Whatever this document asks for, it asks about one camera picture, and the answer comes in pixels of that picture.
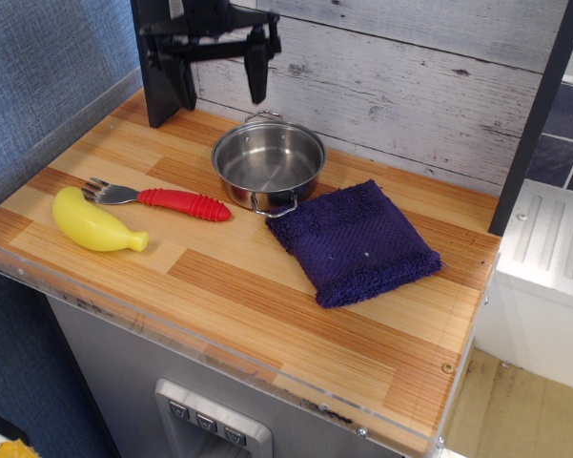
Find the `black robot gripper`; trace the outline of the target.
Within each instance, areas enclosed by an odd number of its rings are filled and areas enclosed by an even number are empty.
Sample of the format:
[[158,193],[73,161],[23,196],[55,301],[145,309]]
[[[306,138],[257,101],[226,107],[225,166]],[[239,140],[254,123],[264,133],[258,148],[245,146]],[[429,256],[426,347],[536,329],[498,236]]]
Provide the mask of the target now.
[[266,98],[268,62],[281,52],[279,15],[228,1],[185,1],[180,16],[144,24],[139,35],[155,62],[155,91],[164,111],[192,111],[196,91],[191,65],[244,57],[252,102]]

